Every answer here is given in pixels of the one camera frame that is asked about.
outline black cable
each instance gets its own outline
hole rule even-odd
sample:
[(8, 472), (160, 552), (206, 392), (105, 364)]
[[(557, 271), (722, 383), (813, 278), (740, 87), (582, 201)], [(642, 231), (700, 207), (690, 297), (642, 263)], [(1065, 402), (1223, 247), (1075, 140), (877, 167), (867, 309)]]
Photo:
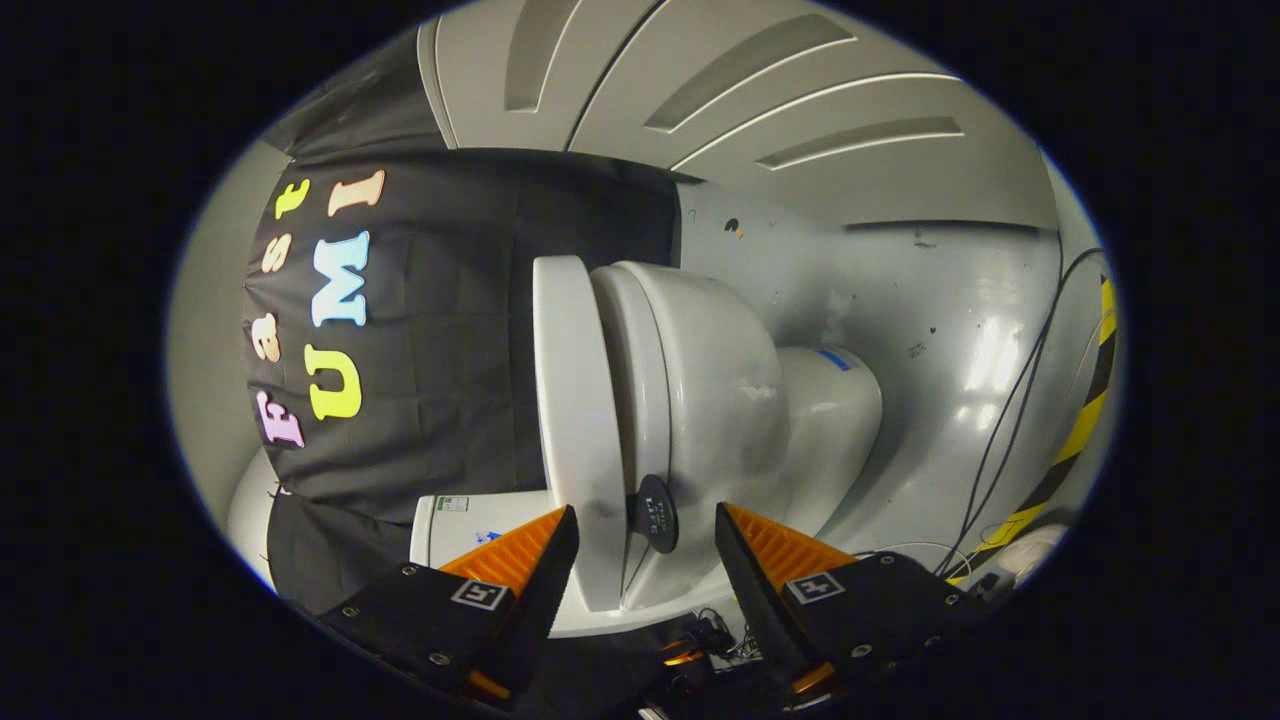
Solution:
[[(1062, 249), (1062, 240), (1061, 240), (1061, 236), (1059, 236), (1059, 254), (1060, 254), (1059, 258), (1060, 258), (1060, 261), (1061, 261), (1061, 249)], [(1091, 249), (1085, 250), (1084, 252), (1080, 252), (1079, 255), (1075, 256), (1074, 260), (1071, 260), (1071, 264), (1070, 264), (1070, 266), (1068, 266), (1066, 272), (1061, 273), (1061, 277), (1060, 277), (1060, 279), (1057, 282), (1057, 290), (1053, 292), (1053, 300), (1052, 300), (1052, 302), (1050, 305), (1048, 315), (1044, 318), (1044, 324), (1041, 327), (1039, 336), (1036, 338), (1036, 345), (1032, 347), (1032, 352), (1027, 357), (1027, 363), (1023, 364), (1023, 370), (1021, 370), (1021, 373), (1018, 374), (1018, 380), (1014, 383), (1014, 388), (1012, 388), (1012, 391), (1010, 391), (1009, 398), (1005, 400), (1005, 409), (1000, 413), (1000, 419), (996, 421), (996, 427), (991, 432), (991, 438), (988, 438), (988, 441), (987, 441), (987, 451), (984, 451), (983, 455), (982, 455), (982, 462), (978, 465), (978, 473), (974, 477), (974, 484), (973, 484), (973, 488), (969, 492), (969, 506), (965, 509), (965, 519), (960, 524), (960, 534), (956, 538), (955, 544), (951, 546), (951, 551), (947, 552), (947, 555), (942, 559), (942, 562), (934, 570), (934, 574), (941, 574), (942, 570), (946, 568), (947, 560), (950, 560), (954, 555), (957, 553), (957, 551), (960, 550), (960, 543), (964, 542), (964, 536), (966, 536), (969, 533), (969, 530), (972, 530), (973, 527), (978, 523), (978, 518), (982, 516), (983, 509), (987, 507), (987, 501), (991, 500), (992, 493), (996, 491), (996, 484), (1000, 482), (1000, 477), (1001, 477), (1001, 474), (1004, 474), (1005, 466), (1009, 464), (1009, 456), (1012, 452), (1014, 441), (1018, 439), (1018, 430), (1019, 430), (1019, 428), (1023, 424), (1023, 415), (1027, 411), (1027, 404), (1030, 400), (1032, 387), (1036, 383), (1036, 374), (1039, 370), (1039, 361), (1041, 361), (1041, 359), (1044, 355), (1044, 341), (1048, 338), (1048, 331), (1050, 331), (1050, 328), (1053, 324), (1053, 316), (1057, 314), (1057, 302), (1062, 297), (1062, 292), (1066, 290), (1066, 282), (1068, 282), (1068, 279), (1070, 279), (1071, 273), (1075, 272), (1075, 269), (1078, 266), (1080, 266), (1080, 263), (1084, 261), (1085, 258), (1089, 258), (1091, 255), (1097, 255), (1097, 254), (1101, 254), (1101, 252), (1102, 252), (1101, 247), (1091, 247)], [(1027, 373), (1028, 365), (1030, 365), (1032, 374), (1027, 379), (1027, 391), (1023, 393), (1023, 402), (1018, 407), (1018, 415), (1014, 418), (1014, 429), (1012, 429), (1012, 432), (1009, 436), (1009, 442), (1005, 443), (1005, 454), (1004, 454), (1004, 456), (1000, 460), (1000, 466), (996, 468), (995, 477), (991, 479), (991, 486), (987, 487), (987, 493), (983, 496), (982, 502), (978, 503), (978, 509), (975, 511), (973, 511), (973, 514), (970, 516), (970, 510), (973, 507), (973, 500), (977, 497), (977, 493), (978, 493), (978, 484), (980, 483), (982, 470), (983, 470), (983, 466), (987, 462), (987, 454), (991, 451), (991, 446), (993, 445), (993, 442), (996, 439), (996, 434), (1000, 432), (1000, 425), (1004, 421), (1005, 413), (1007, 413), (1009, 406), (1010, 406), (1010, 404), (1014, 400), (1014, 395), (1018, 393), (1018, 386), (1021, 383), (1023, 375)]]
[(1037, 336), (1036, 342), (1032, 343), (1032, 351), (1027, 355), (1027, 361), (1023, 363), (1021, 372), (1018, 373), (1018, 379), (1014, 380), (1012, 389), (1009, 391), (1009, 397), (1005, 398), (1005, 406), (1000, 409), (1000, 416), (996, 418), (996, 427), (991, 429), (991, 436), (987, 438), (987, 447), (982, 451), (982, 460), (978, 462), (978, 471), (974, 473), (973, 486), (969, 488), (969, 503), (965, 505), (964, 518), (960, 519), (960, 537), (956, 538), (956, 542), (955, 544), (951, 546), (951, 550), (942, 556), (942, 560), (938, 562), (938, 566), (933, 569), (934, 574), (942, 573), (942, 570), (946, 568), (951, 557), (957, 555), (960, 550), (960, 543), (964, 541), (965, 536), (964, 528), (968, 527), (969, 524), (969, 516), (973, 512), (973, 502), (974, 500), (978, 498), (978, 486), (982, 483), (982, 471), (983, 469), (987, 468), (987, 456), (991, 455), (991, 446), (995, 445), (996, 436), (1000, 433), (1001, 425), (1005, 424), (1005, 415), (1009, 413), (1009, 406), (1012, 405), (1014, 402), (1014, 395), (1018, 393), (1018, 386), (1023, 384), (1023, 377), (1027, 374), (1027, 368), (1029, 368), (1032, 360), (1037, 357), (1037, 352), (1039, 351), (1041, 347), (1041, 337), (1044, 336), (1044, 329), (1048, 327), (1048, 323), (1052, 319), (1053, 311), (1057, 306), (1057, 297), (1062, 290), (1062, 261), (1064, 261), (1062, 233), (1057, 233), (1057, 273), (1055, 273), (1057, 287), (1053, 291), (1053, 297), (1050, 300), (1050, 311), (1044, 316), (1044, 324), (1041, 325), (1039, 336)]

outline sticker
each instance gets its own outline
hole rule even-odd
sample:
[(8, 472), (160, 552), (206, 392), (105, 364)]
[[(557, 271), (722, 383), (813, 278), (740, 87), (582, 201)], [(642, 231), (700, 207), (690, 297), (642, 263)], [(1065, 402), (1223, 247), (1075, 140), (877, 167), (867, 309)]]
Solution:
[(284, 192), (275, 199), (275, 219), (279, 220), (282, 215), (292, 210), (297, 210), (302, 206), (302, 201), (307, 197), (307, 191), (311, 190), (311, 179), (303, 179), (302, 184), (294, 190), (291, 182), (284, 187)]
[(346, 352), (338, 350), (316, 350), (307, 343), (302, 347), (302, 363), (307, 374), (314, 375), (319, 370), (338, 370), (342, 375), (342, 389), (320, 389), (320, 386), (311, 386), (311, 411), (316, 420), (325, 418), (355, 418), (360, 413), (360, 373), (356, 364)]
[(298, 427), (298, 418), (291, 415), (289, 410), (279, 402), (270, 402), (270, 397), (264, 391), (257, 391), (257, 413), (262, 418), (262, 433), (268, 442), (287, 439), (298, 447), (306, 447), (302, 441), (302, 428)]
[(342, 184), (339, 182), (334, 184), (333, 192), (329, 193), (329, 217), (334, 217), (343, 208), (361, 202), (369, 206), (378, 205), (378, 199), (383, 196), (383, 182), (385, 179), (387, 170), (378, 170), (360, 182), (351, 184)]
[(266, 243), (266, 252), (262, 254), (262, 272), (274, 273), (283, 268), (291, 245), (293, 245), (293, 236), (289, 233), (271, 238), (271, 242)]
[(351, 240), (316, 243), (311, 264), (329, 282), (311, 299), (311, 324), (320, 327), (325, 320), (351, 320), (365, 327), (365, 296), (355, 295), (365, 284), (365, 278), (347, 268), (364, 270), (369, 263), (369, 231)]
[(506, 594), (506, 585), (494, 585), (490, 583), (481, 583), (480, 580), (467, 580), (462, 583), (458, 592), (453, 593), (451, 600), (460, 605), (470, 605), (471, 607), (479, 607), (480, 610), (493, 612), (498, 609), (498, 603), (502, 602), (502, 598)]
[(275, 337), (275, 315), (268, 313), (253, 320), (250, 325), (250, 337), (253, 340), (253, 352), (260, 360), (279, 363), (280, 341)]
[(819, 350), (818, 355), (822, 355), (827, 360), (831, 360), (832, 363), (835, 363), (836, 366), (840, 368), (841, 372), (849, 372), (850, 366), (854, 366), (854, 368), (858, 366), (858, 363), (854, 363), (852, 360), (845, 360), (844, 357), (841, 357), (840, 355), (836, 355), (835, 352), (832, 352), (829, 350)]
[(436, 510), (448, 510), (449, 512), (466, 512), (470, 505), (470, 497), (442, 497), (435, 501)]
[(828, 573), (818, 573), (817, 575), (791, 580), (787, 583), (787, 587), (791, 588), (791, 594), (795, 596), (800, 605), (809, 605), (810, 602), (827, 600), (845, 592), (845, 588)]

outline black fabric backdrop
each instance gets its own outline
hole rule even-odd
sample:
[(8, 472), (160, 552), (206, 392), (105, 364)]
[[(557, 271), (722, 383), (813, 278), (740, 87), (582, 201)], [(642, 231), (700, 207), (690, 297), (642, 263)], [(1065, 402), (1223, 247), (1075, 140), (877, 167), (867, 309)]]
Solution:
[[(269, 441), (284, 488), (268, 559), (276, 592), (324, 612), (408, 557), (417, 498), (545, 487), (532, 356), (532, 260), (573, 254), (672, 264), (672, 177), (617, 160), (525, 150), (445, 150), (422, 91), (413, 33), (394, 38), (311, 92), (265, 138), (293, 161), (265, 200), (246, 259), (246, 411), (256, 396), (288, 410), (303, 447)], [(329, 217), (335, 183), (384, 173), (374, 205)], [(307, 181), (297, 209), (275, 200)], [(366, 323), (312, 324), (329, 278), (320, 241), (369, 232)], [(288, 233), (283, 265), (262, 270)], [(276, 322), (279, 360), (259, 357), (253, 320)], [(317, 419), (310, 387), (338, 391), (337, 370), (306, 372), (303, 346), (340, 351), (362, 396), (352, 418)]]

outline black cloth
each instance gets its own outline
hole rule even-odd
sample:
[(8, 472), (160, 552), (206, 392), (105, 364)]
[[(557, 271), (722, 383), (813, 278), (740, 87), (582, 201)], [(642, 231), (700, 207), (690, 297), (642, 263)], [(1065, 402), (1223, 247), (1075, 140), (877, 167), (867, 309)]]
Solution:
[(279, 493), (266, 555), (280, 597), (321, 614), (408, 559), (412, 528)]
[[(329, 191), (384, 172), (378, 202), (328, 217)], [(264, 442), (298, 496), (390, 523), (412, 521), (417, 498), (545, 487), (532, 363), (532, 261), (572, 254), (586, 266), (623, 259), (669, 264), (678, 217), (672, 182), (535, 151), (362, 147), (298, 160), (273, 199), (303, 181), (302, 205), (275, 219), (269, 202), (244, 281), (246, 409), (266, 392), (298, 419), (303, 446)], [(312, 323), (330, 281), (316, 270), (320, 241), (367, 232), (358, 274), (364, 327)], [(270, 241), (288, 233), (284, 264), (262, 272)], [(259, 357), (252, 323), (270, 314), (279, 361)], [(355, 416), (320, 419), (310, 388), (340, 391), (337, 370), (308, 374), (303, 347), (339, 351), (358, 374)]]

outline colorful foam letter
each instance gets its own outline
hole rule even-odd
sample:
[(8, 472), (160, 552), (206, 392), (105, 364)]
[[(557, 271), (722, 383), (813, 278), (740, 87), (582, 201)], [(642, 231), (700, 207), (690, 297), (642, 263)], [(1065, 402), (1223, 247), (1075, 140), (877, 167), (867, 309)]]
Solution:
[(250, 337), (253, 338), (253, 352), (259, 359), (278, 363), (280, 360), (280, 340), (275, 337), (275, 315), (268, 313), (253, 320)]
[(378, 199), (383, 196), (383, 181), (385, 179), (387, 172), (378, 170), (360, 182), (353, 182), (351, 184), (342, 184), (339, 182), (334, 184), (333, 192), (329, 193), (329, 217), (334, 217), (338, 210), (342, 210), (348, 205), (356, 205), (360, 202), (366, 205), (378, 205)]
[(303, 179), (297, 190), (293, 190), (292, 182), (284, 186), (284, 192), (275, 199), (275, 219), (279, 220), (280, 215), (289, 210), (297, 210), (302, 205), (302, 201), (306, 200), (308, 190), (311, 190), (310, 178)]
[(338, 370), (342, 373), (342, 389), (328, 391), (311, 386), (311, 410), (317, 420), (325, 418), (355, 418), (360, 413), (360, 373), (356, 364), (346, 352), (337, 350), (316, 350), (307, 343), (302, 348), (302, 363), (307, 366), (307, 374), (314, 375), (316, 370)]
[(311, 299), (311, 323), (320, 327), (325, 320), (351, 320), (365, 325), (365, 296), (356, 295), (343, 300), (365, 284), (365, 278), (347, 268), (365, 269), (369, 261), (369, 231), (342, 242), (316, 243), (311, 263), (315, 269), (329, 278), (329, 283)]
[(262, 254), (262, 272), (274, 273), (279, 270), (284, 265), (284, 258), (289, 254), (289, 245), (292, 243), (293, 236), (289, 233), (284, 233), (268, 242), (266, 252)]
[(289, 415), (289, 411), (279, 402), (268, 402), (266, 392), (261, 389), (257, 391), (257, 414), (262, 416), (262, 430), (266, 433), (268, 441), (287, 439), (298, 447), (306, 447), (306, 443), (302, 442), (302, 428), (298, 427), (297, 415)]

